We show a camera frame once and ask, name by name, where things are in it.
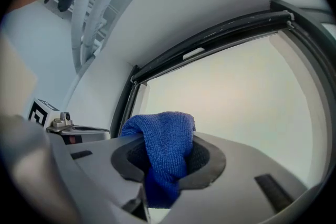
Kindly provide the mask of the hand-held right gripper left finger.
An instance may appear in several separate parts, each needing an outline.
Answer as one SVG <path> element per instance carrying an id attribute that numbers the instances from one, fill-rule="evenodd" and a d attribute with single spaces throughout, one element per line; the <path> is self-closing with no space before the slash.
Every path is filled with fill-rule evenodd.
<path id="1" fill-rule="evenodd" d="M 140 135 L 66 145 L 49 136 L 61 179 L 73 198 L 81 222 L 148 222 L 142 183 L 124 179 L 112 165 L 119 147 L 141 141 Z"/>

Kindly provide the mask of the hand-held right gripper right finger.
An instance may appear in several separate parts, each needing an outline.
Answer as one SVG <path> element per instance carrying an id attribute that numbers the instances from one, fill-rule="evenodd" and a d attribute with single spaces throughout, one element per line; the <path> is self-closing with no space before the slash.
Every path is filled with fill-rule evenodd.
<path id="1" fill-rule="evenodd" d="M 261 223 L 275 215 L 255 177 L 269 174 L 293 199 L 306 186 L 290 171 L 260 150 L 197 132 L 226 157 L 222 174 L 212 185 L 184 190 L 162 223 Z"/>

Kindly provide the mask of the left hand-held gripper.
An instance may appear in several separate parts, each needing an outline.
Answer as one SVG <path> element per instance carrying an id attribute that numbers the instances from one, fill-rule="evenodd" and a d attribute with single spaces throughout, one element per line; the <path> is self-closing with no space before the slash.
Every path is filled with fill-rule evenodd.
<path id="1" fill-rule="evenodd" d="M 111 139 L 107 129 L 74 125 L 69 112 L 60 111 L 47 101 L 34 98 L 28 120 L 50 132 L 61 132 L 65 144 L 79 144 Z"/>

